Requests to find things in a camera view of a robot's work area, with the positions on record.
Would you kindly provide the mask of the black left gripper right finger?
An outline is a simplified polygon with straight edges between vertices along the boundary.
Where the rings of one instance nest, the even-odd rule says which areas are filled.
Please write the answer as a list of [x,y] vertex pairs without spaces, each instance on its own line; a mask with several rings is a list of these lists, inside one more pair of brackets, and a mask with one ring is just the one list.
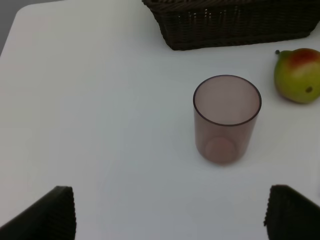
[[273,185],[263,225],[270,240],[318,240],[320,206],[288,185]]

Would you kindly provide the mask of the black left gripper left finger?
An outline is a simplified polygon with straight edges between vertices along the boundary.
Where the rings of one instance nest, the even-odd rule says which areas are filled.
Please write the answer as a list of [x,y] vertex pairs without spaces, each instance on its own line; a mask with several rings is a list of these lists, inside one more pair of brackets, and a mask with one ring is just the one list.
[[74,240],[77,218],[71,186],[56,186],[0,227],[2,240]]

